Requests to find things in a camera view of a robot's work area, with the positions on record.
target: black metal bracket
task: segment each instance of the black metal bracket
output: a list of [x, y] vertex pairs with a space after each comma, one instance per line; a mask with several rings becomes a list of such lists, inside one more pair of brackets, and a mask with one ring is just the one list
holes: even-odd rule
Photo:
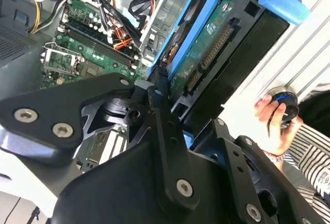
[[[0, 101], [0, 148], [49, 165], [69, 164], [76, 148], [91, 134], [100, 106], [114, 98], [128, 98], [134, 89], [127, 77], [112, 73], [4, 99]], [[19, 109], [35, 111], [36, 120], [19, 121], [14, 116]], [[56, 124], [63, 123], [72, 128], [69, 137], [53, 132]]]
[[[226, 205], [229, 217], [236, 219], [237, 223], [256, 223], [256, 219], [259, 223], [267, 223], [241, 148], [232, 142], [233, 139], [222, 120], [212, 120], [208, 127], [212, 128], [212, 135], [200, 143], [194, 152], [217, 160], [225, 169], [227, 175], [219, 187], [232, 195]], [[256, 209], [255, 219], [249, 215], [248, 205]]]
[[309, 208], [309, 204], [294, 188], [289, 180], [266, 157], [263, 151], [249, 137], [239, 136], [235, 140], [244, 155], [246, 164], [249, 165], [251, 178], [260, 196], [268, 194], [277, 203], [275, 219], [278, 223], [303, 223], [302, 218], [311, 221], [315, 218], [315, 212]]

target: sleeve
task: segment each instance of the sleeve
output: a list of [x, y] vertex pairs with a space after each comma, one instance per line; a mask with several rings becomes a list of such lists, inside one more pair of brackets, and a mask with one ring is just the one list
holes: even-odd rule
[[285, 161], [299, 169], [314, 189], [304, 186], [298, 192], [330, 224], [330, 139], [303, 125], [286, 153]]
[[330, 210], [325, 200], [314, 190], [298, 187], [298, 192], [305, 198], [305, 200], [312, 206], [312, 208], [318, 213], [325, 223], [330, 224]]

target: screw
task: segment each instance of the screw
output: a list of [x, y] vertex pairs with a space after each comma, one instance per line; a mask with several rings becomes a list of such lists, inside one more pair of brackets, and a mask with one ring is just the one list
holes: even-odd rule
[[256, 222], [261, 222], [260, 212], [252, 204], [246, 205], [246, 211], [250, 215], [250, 217], [254, 219]]
[[58, 123], [53, 126], [53, 133], [60, 138], [68, 138], [73, 134], [73, 128], [66, 123]]
[[22, 108], [15, 111], [14, 117], [17, 121], [32, 123], [37, 120], [38, 114], [32, 109]]
[[252, 142], [251, 142], [251, 140], [250, 140], [250, 139], [248, 139], [248, 138], [245, 138], [245, 141], [246, 141], [246, 143], [247, 143], [247, 144], [249, 144], [250, 146], [252, 145]]
[[217, 121], [218, 121], [219, 125], [222, 125], [222, 126], [225, 125], [224, 121], [222, 121], [221, 119], [217, 118]]
[[185, 197], [192, 196], [192, 187], [187, 180], [179, 179], [176, 182], [176, 188], [183, 196]]
[[125, 79], [120, 79], [120, 82], [126, 86], [129, 85], [129, 82], [126, 81]]
[[303, 220], [303, 224], [311, 224], [309, 220], [307, 220], [306, 218], [302, 218]]
[[155, 89], [155, 92], [156, 92], [156, 94], [163, 95], [163, 93], [161, 91], [159, 91], [158, 89]]

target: green circuit board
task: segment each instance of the green circuit board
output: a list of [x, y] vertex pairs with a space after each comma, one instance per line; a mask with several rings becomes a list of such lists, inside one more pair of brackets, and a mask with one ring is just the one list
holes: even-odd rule
[[190, 50], [187, 52], [175, 76], [170, 81], [172, 101], [176, 101], [181, 96], [187, 81], [191, 77], [191, 73], [201, 62], [203, 54], [209, 49], [211, 42], [216, 39], [219, 31], [221, 31], [226, 17], [234, 6], [232, 1], [233, 0], [222, 0], [220, 5], [215, 8]]
[[70, 12], [68, 13], [69, 18], [87, 25], [99, 21], [100, 13], [95, 7], [79, 0], [69, 0], [69, 3], [71, 6]]
[[[128, 69], [127, 66], [122, 65], [109, 57], [101, 55], [92, 48], [82, 45], [81, 43], [73, 40], [72, 38], [64, 36], [63, 34], [58, 34], [55, 42], [59, 46], [63, 46], [69, 50], [81, 54], [85, 61], [77, 67], [79, 75], [72, 76], [69, 74], [47, 71], [43, 81], [43, 88], [49, 88], [58, 85], [58, 79], [60, 79], [60, 84], [82, 80], [87, 78], [87, 74], [89, 76], [97, 76], [99, 73], [103, 75], [117, 72], [124, 74], [133, 82], [137, 79], [147, 79], [148, 77], [147, 66], [143, 65], [142, 63], [139, 63], [136, 70], [132, 72], [130, 69]], [[55, 68], [66, 70], [70, 65], [69, 62], [69, 59], [54, 54], [51, 57], [49, 65]], [[89, 67], [87, 67], [86, 75], [83, 76], [82, 71], [84, 70], [84, 66], [86, 66], [86, 64]]]

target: metal panel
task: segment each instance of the metal panel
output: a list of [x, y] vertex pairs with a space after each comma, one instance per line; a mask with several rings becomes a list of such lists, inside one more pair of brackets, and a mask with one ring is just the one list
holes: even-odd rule
[[220, 117], [233, 136], [258, 138], [254, 103], [270, 89], [289, 85], [302, 100], [330, 66], [330, 0], [302, 0], [312, 11], [300, 26], [291, 25], [224, 105]]
[[[140, 39], [142, 42], [142, 53], [146, 58], [150, 58], [150, 61], [152, 61], [153, 57], [160, 51], [174, 23], [185, 7], [184, 4], [186, 1], [187, 0], [159, 0], [157, 8]], [[153, 53], [145, 48], [149, 38], [154, 38], [155, 51]]]

